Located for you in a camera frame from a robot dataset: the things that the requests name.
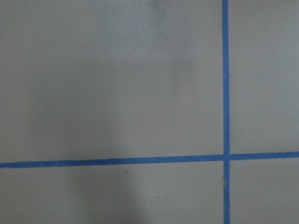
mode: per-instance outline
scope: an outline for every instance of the horizontal blue line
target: horizontal blue line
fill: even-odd
[[[230,160],[266,160],[299,158],[299,152],[287,153],[254,153],[254,154],[231,154]]]
[[[0,163],[0,168],[42,168],[42,167],[76,167],[76,166],[104,166],[146,163],[171,163],[171,162],[205,162],[222,161],[223,155],[192,155],[192,156],[167,156],[167,157],[142,157],[102,160],[61,160],[61,161],[28,161]]]
[[[287,158],[299,158],[299,152],[229,155],[229,160],[231,161],[287,159]],[[128,165],[128,164],[172,163],[172,162],[211,162],[211,161],[223,161],[223,160],[224,160],[224,155],[190,155],[190,156],[141,157],[141,158],[123,158],[123,159],[102,159],[102,160],[6,162],[6,163],[0,163],[0,168],[106,166],[106,165]]]

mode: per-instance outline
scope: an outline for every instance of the floor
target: floor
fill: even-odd
[[[0,2],[1,224],[299,222],[298,1]]]

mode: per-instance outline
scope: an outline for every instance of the gray surface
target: gray surface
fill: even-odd
[[[221,2],[1,1],[1,162],[222,153]]]
[[[1,169],[2,224],[223,223],[222,162]]]
[[[231,162],[231,224],[299,223],[299,160]]]
[[[231,153],[299,150],[299,2],[230,1]]]

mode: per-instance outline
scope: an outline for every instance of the blue line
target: blue line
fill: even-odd
[[[103,160],[62,160],[62,161],[27,161],[0,163],[0,168],[43,168],[43,167],[76,167],[76,166],[105,166],[146,163],[171,163],[171,162],[205,162],[222,161],[223,155],[192,155],[192,156],[167,156],[143,157]]]
[[[254,153],[254,154],[231,154],[231,160],[266,160],[299,158],[299,152],[288,153]]]
[[[228,44],[228,0],[222,0],[222,59],[223,59],[223,203],[224,224],[230,223],[230,150],[229,150],[229,44]]]

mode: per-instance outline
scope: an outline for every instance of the vertical blue line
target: vertical blue line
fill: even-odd
[[[229,45],[228,45],[228,0],[222,0],[222,53],[223,53],[223,203],[224,224],[230,223],[229,205]]]

